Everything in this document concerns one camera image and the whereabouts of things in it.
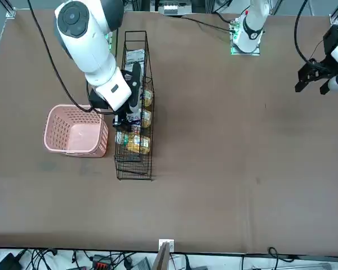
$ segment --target brown table surface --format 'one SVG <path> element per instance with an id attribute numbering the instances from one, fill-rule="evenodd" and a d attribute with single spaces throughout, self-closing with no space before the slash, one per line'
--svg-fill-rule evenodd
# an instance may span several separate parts
<path id="1" fill-rule="evenodd" d="M 85 79 L 37 10 L 68 89 Z M 214 15 L 196 19 L 225 27 Z M 29 11 L 0 44 L 0 245 L 338 255 L 338 93 L 294 92 L 303 61 L 295 17 L 266 22 L 260 57 L 231 56 L 224 32 L 158 13 L 127 13 L 119 30 L 148 32 L 155 99 L 154 179 L 118 181 L 114 132 L 102 159 L 48 153 L 46 116 L 69 103 Z M 329 28 L 303 17 L 309 56 Z M 323 57 L 323 46 L 316 54 Z"/>

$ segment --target wire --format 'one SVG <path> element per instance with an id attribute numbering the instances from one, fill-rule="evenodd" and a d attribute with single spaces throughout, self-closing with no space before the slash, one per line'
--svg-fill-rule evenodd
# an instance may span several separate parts
<path id="1" fill-rule="evenodd" d="M 43 261 L 44 261 L 44 264 L 45 264 L 45 266 L 46 266 L 46 268 L 47 268 L 48 270 L 51 270 L 50 266 L 47 264 L 46 259 L 45 259 L 45 255 L 46 255 L 47 253 L 49 253 L 49 252 L 52 252 L 51 249 L 47 249 L 47 250 L 45 250 L 45 251 L 39 251 L 39 257 L 40 257 L 40 258 L 39 258 L 39 261 L 38 261 L 38 264 L 37 264 L 37 269 L 39 269 L 40 262 L 41 262 L 41 260 L 43 260 Z"/>
<path id="2" fill-rule="evenodd" d="M 223 16 L 220 15 L 220 13 L 214 12 L 214 14 L 217 14 L 219 16 L 220 20 L 222 20 L 223 22 L 230 24 L 231 20 L 228 21 L 228 20 L 224 19 Z"/>
<path id="3" fill-rule="evenodd" d="M 243 11 L 242 11 L 242 13 L 241 14 L 243 14 L 248 8 L 250 8 L 250 5 L 249 6 L 247 6 Z"/>
<path id="4" fill-rule="evenodd" d="M 299 12 L 298 12 L 298 15 L 297 15 L 297 18 L 295 20 L 295 23 L 294 23 L 294 45 L 295 45 L 295 48 L 299 54 L 299 56 L 311 67 L 315 68 L 315 69 L 321 69 L 321 70 L 325 70 L 325 71 L 328 71 L 325 67 L 323 66 L 320 66 L 320 65 L 317 65 L 317 64 L 314 64 L 312 62 L 310 62 L 307 58 L 305 58 L 305 56 L 303 55 L 303 53 L 300 51 L 299 49 L 299 46 L 298 46 L 298 41 L 297 41 L 297 31 L 298 31 L 298 23 L 299 23 L 299 18 L 303 12 L 303 9 L 306 5 L 306 3 L 308 2 L 308 0 L 304 0 L 303 1 L 303 4 L 302 6 L 300 7 L 299 9 Z"/>
<path id="5" fill-rule="evenodd" d="M 184 256 L 185 256 L 185 270 L 192 270 L 192 268 L 190 267 L 188 256 L 186 254 L 184 254 Z"/>
<path id="6" fill-rule="evenodd" d="M 323 42 L 323 40 L 319 41 L 318 44 L 316 45 L 314 51 L 312 52 L 312 54 L 309 56 L 309 59 L 312 59 L 312 56 L 314 55 L 316 49 L 318 48 L 319 44 L 321 44 Z"/>
<path id="7" fill-rule="evenodd" d="M 224 4 L 222 4 L 219 8 L 217 8 L 215 11 L 213 11 L 212 13 L 217 12 L 219 9 L 221 9 L 222 7 L 224 7 L 225 5 L 228 5 L 228 7 L 230 6 L 230 4 L 232 3 L 233 0 L 228 0 L 226 1 Z"/>
<path id="8" fill-rule="evenodd" d="M 294 259 L 283 259 L 283 258 L 280 258 L 279 255 L 278 255 L 277 250 L 274 247 L 272 247 L 272 246 L 268 248 L 268 254 L 270 256 L 272 256 L 274 259 L 281 260 L 281 261 L 283 261 L 285 263 L 292 263 L 292 262 L 294 262 Z"/>
<path id="9" fill-rule="evenodd" d="M 89 257 L 85 250 L 83 250 L 83 252 L 84 252 L 85 256 L 88 257 L 88 259 L 92 262 L 93 257 Z"/>
<path id="10" fill-rule="evenodd" d="M 133 253 L 131 253 L 131 254 L 129 254 L 128 256 L 125 256 L 124 255 L 124 258 L 123 259 L 121 259 L 113 268 L 112 268 L 112 270 L 114 270 L 115 268 L 117 268 L 126 258 L 128 258 L 128 257 L 130 257 L 130 256 L 133 256 L 134 254 L 135 254 L 136 252 L 133 252 Z"/>
<path id="11" fill-rule="evenodd" d="M 172 256 L 171 254 L 170 254 L 170 258 L 171 258 L 171 260 L 172 260 L 172 262 L 173 262 L 174 270 L 176 270 L 175 262 L 174 262 L 173 256 Z"/>
<path id="12" fill-rule="evenodd" d="M 278 262 L 279 262 L 280 260 L 283 261 L 283 262 L 286 262 L 286 263 L 292 263 L 292 262 L 294 262 L 294 259 L 293 259 L 293 258 L 292 258 L 292 259 L 284 259 L 284 258 L 280 258 L 280 257 L 279 257 L 279 254 L 278 254 L 278 252 L 277 252 L 277 250 L 276 250 L 276 248 L 274 248 L 274 247 L 272 247 L 272 246 L 268 248 L 268 254 L 269 254 L 272 258 L 276 259 L 276 261 L 275 261 L 275 266 L 274 266 L 273 270 L 277 270 Z M 245 258 L 246 256 L 250 256 L 250 255 L 263 255 L 263 253 L 245 253 L 245 254 L 242 254 L 241 270 L 244 270 L 244 258 Z"/>
<path id="13" fill-rule="evenodd" d="M 32 270 L 35 269 L 35 268 L 33 267 L 33 265 L 34 265 L 34 264 L 33 264 L 33 261 L 34 261 L 34 260 L 37 258 L 37 256 L 39 255 L 39 254 L 36 254 L 36 255 L 33 257 L 35 251 L 36 251 L 36 249 L 33 250 L 33 252 L 32 252 L 32 259 L 31 259 L 30 263 L 27 265 L 27 267 L 25 268 L 25 270 L 28 270 L 29 266 L 32 266 Z"/>
<path id="14" fill-rule="evenodd" d="M 53 70 L 54 70 L 54 72 L 55 72 L 55 74 L 56 74 L 56 77 L 57 77 L 57 79 L 59 80 L 59 82 L 60 82 L 60 84 L 61 84 L 63 90 L 65 91 L 65 93 L 66 93 L 66 95 L 68 96 L 68 98 L 70 99 L 70 101 L 71 101 L 77 108 L 79 108 L 80 110 L 82 110 L 82 111 L 84 111 L 84 112 L 86 112 L 86 113 L 90 113 L 90 112 L 92 111 L 92 108 L 84 109 L 83 107 L 81 107 L 81 106 L 74 100 L 74 98 L 70 95 L 68 89 L 66 88 L 66 86 L 65 86 L 65 84 L 64 84 L 64 82 L 63 82 L 63 80 L 61 79 L 61 76 L 60 76 L 59 72 L 58 72 L 57 69 L 56 69 L 56 66 L 55 66 L 54 61 L 53 61 L 53 59 L 52 59 L 52 56 L 51 56 L 49 47 L 48 47 L 48 45 L 47 45 L 47 43 L 46 43 L 46 40 L 45 40 L 43 31 L 41 30 L 41 27 L 40 27 L 40 25 L 39 25 L 39 23 L 38 23 L 38 20 L 36 19 L 35 13 L 34 13 L 34 11 L 33 11 L 32 4 L 31 4 L 30 0 L 27 0 L 27 2 L 28 2 L 28 5 L 29 5 L 29 8 L 30 8 L 30 12 L 31 12 L 31 14 L 32 14 L 32 17 L 33 17 L 33 19 L 34 19 L 34 21 L 35 21 L 36 27 L 37 27 L 38 30 L 39 30 L 41 39 L 43 40 L 43 43 L 44 43 L 44 45 L 45 45 L 45 49 L 46 49 L 47 55 L 48 55 L 48 57 L 49 57 L 51 66 L 52 66 L 52 68 L 53 68 Z"/>
<path id="15" fill-rule="evenodd" d="M 226 32 L 232 32 L 233 31 L 233 30 L 225 29 L 225 28 L 222 28 L 222 27 L 219 27 L 219 26 L 207 24 L 206 22 L 198 21 L 198 20 L 192 19 L 192 18 L 182 17 L 182 19 L 186 19 L 186 20 L 189 20 L 189 21 L 195 21 L 196 23 L 207 25 L 209 27 L 212 27 L 212 28 L 215 28 L 215 29 L 219 29 L 219 30 L 222 30 L 222 31 L 226 31 Z"/>
<path id="16" fill-rule="evenodd" d="M 78 264 L 78 259 L 77 259 L 77 252 L 76 250 L 73 250 L 73 259 L 75 261 L 75 264 L 77 265 L 78 269 L 80 269 L 80 266 Z"/>

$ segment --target wire rack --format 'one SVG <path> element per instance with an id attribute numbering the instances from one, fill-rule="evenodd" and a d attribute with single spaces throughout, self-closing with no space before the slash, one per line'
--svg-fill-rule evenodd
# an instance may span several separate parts
<path id="1" fill-rule="evenodd" d="M 117 178 L 123 179 L 138 179 L 152 180 L 152 158 L 153 158 L 153 122 L 154 122 L 154 85 L 152 78 L 152 68 L 150 65 L 148 38 L 146 31 L 126 31 L 123 50 L 122 69 L 124 70 L 127 64 L 128 52 L 144 50 L 144 63 L 142 63 L 142 78 L 141 78 L 141 113 L 140 125 L 136 129 L 135 134 L 140 137 L 139 150 L 132 151 L 128 149 L 128 145 L 115 144 L 115 168 Z M 145 106 L 145 90 L 152 93 L 151 104 Z M 149 151 L 145 148 L 149 139 Z"/>

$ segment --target pink plastic basket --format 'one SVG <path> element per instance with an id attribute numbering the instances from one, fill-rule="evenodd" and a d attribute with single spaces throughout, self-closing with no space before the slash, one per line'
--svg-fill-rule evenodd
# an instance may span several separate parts
<path id="1" fill-rule="evenodd" d="M 60 104 L 52 108 L 47 117 L 43 140 L 50 152 L 100 158 L 106 152 L 108 127 L 103 115 Z"/>

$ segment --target black cable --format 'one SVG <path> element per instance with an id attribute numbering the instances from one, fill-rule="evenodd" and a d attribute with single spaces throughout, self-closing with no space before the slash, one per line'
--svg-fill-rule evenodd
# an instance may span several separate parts
<path id="1" fill-rule="evenodd" d="M 117 256 L 114 260 L 113 260 L 113 264 L 115 264 L 115 261 L 118 259 L 118 258 L 120 258 L 120 256 L 121 255 L 123 255 L 124 253 L 123 252 L 120 252 L 119 253 L 119 256 Z M 108 256 L 104 256 L 104 257 L 102 257 L 100 260 L 98 260 L 96 263 L 98 263 L 98 262 L 100 262 L 100 261 L 102 261 L 102 260 L 104 260 L 104 259 L 106 259 L 106 258 L 111 258 L 112 257 L 112 255 L 111 254 L 109 254 Z"/>
<path id="2" fill-rule="evenodd" d="M 39 254 L 36 254 L 34 257 L 33 257 L 33 255 L 34 255 L 34 253 L 35 253 L 35 249 L 33 250 L 33 252 L 32 252 L 32 259 L 31 259 L 31 261 L 30 261 L 30 263 L 27 265 L 27 267 L 25 268 L 25 270 L 28 270 L 28 268 L 29 268 L 29 266 L 32 266 L 32 269 L 33 270 L 35 270 L 35 268 L 33 267 L 33 263 L 34 263 L 34 260 L 37 258 L 37 256 L 39 255 Z"/>
<path id="3" fill-rule="evenodd" d="M 50 266 L 47 264 L 46 259 L 45 259 L 45 255 L 46 255 L 47 253 L 49 253 L 49 252 L 51 252 L 50 249 L 47 249 L 47 250 L 45 250 L 45 251 L 39 251 L 39 257 L 40 257 L 40 258 L 39 258 L 39 261 L 38 261 L 38 264 L 37 264 L 37 269 L 39 269 L 40 262 L 43 260 L 43 261 L 44 261 L 44 264 L 45 264 L 45 266 L 46 266 L 46 268 L 47 268 L 48 270 L 51 270 Z"/>
<path id="4" fill-rule="evenodd" d="M 170 258 L 171 258 L 171 260 L 172 260 L 172 262 L 173 262 L 174 270 L 176 270 L 175 262 L 174 262 L 173 256 L 172 256 L 171 254 L 170 254 Z"/>
<path id="5" fill-rule="evenodd" d="M 281 260 L 281 261 L 283 261 L 285 263 L 292 263 L 292 262 L 294 262 L 294 259 L 283 259 L 283 258 L 280 258 L 279 255 L 278 255 L 277 250 L 274 247 L 272 247 L 272 246 L 268 248 L 268 254 L 270 256 L 272 256 L 274 259 Z"/>
<path id="6" fill-rule="evenodd" d="M 136 252 L 133 252 L 133 253 L 130 253 L 128 256 L 124 256 L 124 258 L 122 260 L 120 260 L 113 268 L 112 270 L 114 270 L 115 268 L 117 268 L 126 258 L 130 257 L 130 256 L 133 256 Z"/>
<path id="7" fill-rule="evenodd" d="M 92 111 L 92 108 L 84 109 L 83 107 L 81 107 L 81 106 L 74 100 L 74 98 L 70 95 L 69 91 L 67 90 L 67 88 L 66 88 L 66 86 L 65 86 L 65 84 L 64 84 L 64 82 L 63 82 L 63 80 L 61 79 L 61 76 L 60 76 L 59 72 L 58 72 L 57 69 L 56 69 L 56 66 L 55 66 L 54 61 L 53 61 L 53 59 L 52 59 L 52 56 L 51 56 L 49 47 L 48 47 L 48 45 L 47 45 L 47 43 L 46 43 L 46 40 L 45 40 L 43 31 L 41 30 L 41 27 L 40 27 L 40 25 L 39 25 L 39 23 L 38 23 L 38 20 L 36 19 L 35 13 L 34 13 L 34 11 L 33 11 L 32 4 L 31 4 L 30 0 L 27 0 L 27 2 L 28 2 L 28 5 L 29 5 L 29 8 L 30 8 L 30 12 L 31 12 L 31 14 L 32 14 L 32 17 L 33 17 L 33 19 L 34 19 L 34 21 L 35 21 L 36 27 L 37 27 L 38 30 L 39 30 L 41 39 L 43 40 L 43 43 L 44 43 L 44 45 L 45 45 L 45 49 L 46 49 L 47 55 L 48 55 L 48 57 L 49 57 L 51 66 L 52 66 L 52 68 L 54 69 L 54 72 L 55 72 L 55 74 L 56 74 L 56 77 L 57 77 L 57 79 L 59 80 L 59 82 L 60 82 L 60 84 L 61 84 L 63 90 L 65 91 L 65 93 L 66 93 L 66 95 L 68 96 L 68 98 L 70 99 L 70 101 L 71 101 L 77 108 L 79 108 L 80 110 L 82 110 L 82 111 L 84 111 L 84 112 L 86 112 L 86 113 L 90 113 L 90 112 Z"/>
<path id="8" fill-rule="evenodd" d="M 220 13 L 214 12 L 214 14 L 217 14 L 219 16 L 220 20 L 222 20 L 223 22 L 230 24 L 231 20 L 228 21 L 228 20 L 224 19 L 223 16 Z"/>
<path id="9" fill-rule="evenodd" d="M 320 66 L 320 65 L 317 65 L 317 64 L 314 64 L 312 62 L 310 62 L 307 58 L 305 58 L 305 56 L 303 55 L 303 53 L 300 51 L 299 49 L 299 46 L 298 46 L 298 41 L 297 41 L 297 31 L 298 31 L 298 23 L 299 23 L 299 18 L 303 12 L 303 9 L 306 5 L 306 3 L 308 2 L 308 0 L 304 0 L 303 1 L 303 4 L 302 6 L 300 7 L 299 9 L 299 12 L 298 12 L 298 15 L 297 15 L 297 18 L 295 20 L 295 23 L 294 23 L 294 45 L 295 45 L 295 48 L 299 54 L 299 56 L 311 67 L 315 68 L 315 69 L 321 69 L 321 70 L 325 70 L 327 71 L 327 69 L 323 66 Z"/>
<path id="10" fill-rule="evenodd" d="M 243 14 L 248 8 L 250 8 L 250 5 L 249 6 L 247 6 L 243 11 L 242 11 L 242 13 L 241 14 Z"/>
<path id="11" fill-rule="evenodd" d="M 185 270 L 192 270 L 192 268 L 190 267 L 188 256 L 186 254 L 184 254 L 184 256 L 185 256 Z"/>
<path id="12" fill-rule="evenodd" d="M 225 5 L 228 5 L 228 7 L 230 6 L 230 4 L 232 3 L 233 0 L 228 0 L 226 1 L 224 4 L 222 4 L 219 8 L 217 8 L 215 11 L 213 11 L 212 13 L 217 12 L 219 9 L 221 9 L 222 7 L 224 7 Z"/>
<path id="13" fill-rule="evenodd" d="M 321 44 L 322 42 L 323 42 L 323 40 L 321 40 L 321 41 L 319 41 L 319 42 L 318 42 L 318 44 L 316 45 L 316 47 L 315 47 L 314 51 L 312 52 L 312 54 L 309 56 L 309 58 L 308 58 L 308 59 L 311 59 L 311 58 L 312 58 L 312 56 L 314 55 L 315 51 L 317 50 L 317 48 L 318 48 L 319 44 Z"/>
<path id="14" fill-rule="evenodd" d="M 27 252 L 28 249 L 23 249 L 21 252 L 18 253 L 17 256 L 15 256 L 15 259 L 19 262 L 20 259 L 23 257 L 23 255 L 25 254 L 25 252 Z"/>
<path id="15" fill-rule="evenodd" d="M 92 262 L 92 260 L 93 260 L 93 257 L 90 257 L 90 256 L 88 256 L 88 254 L 86 253 L 86 251 L 85 250 L 83 250 L 83 252 L 84 252 L 84 254 L 85 254 L 85 256 L 86 257 L 88 257 L 88 259 Z"/>
<path id="16" fill-rule="evenodd" d="M 75 261 L 75 264 L 77 265 L 77 268 L 80 269 L 80 266 L 78 264 L 78 259 L 77 259 L 77 252 L 76 250 L 73 250 L 73 259 Z"/>
<path id="17" fill-rule="evenodd" d="M 215 26 L 215 25 L 207 24 L 206 22 L 198 21 L 196 19 L 186 18 L 186 17 L 182 17 L 182 19 L 186 19 L 186 20 L 189 20 L 189 21 L 195 21 L 196 23 L 207 25 L 207 26 L 213 27 L 215 29 L 219 29 L 219 30 L 222 30 L 222 31 L 234 33 L 234 30 L 229 30 L 229 29 L 225 29 L 225 28 L 218 27 L 218 26 Z"/>

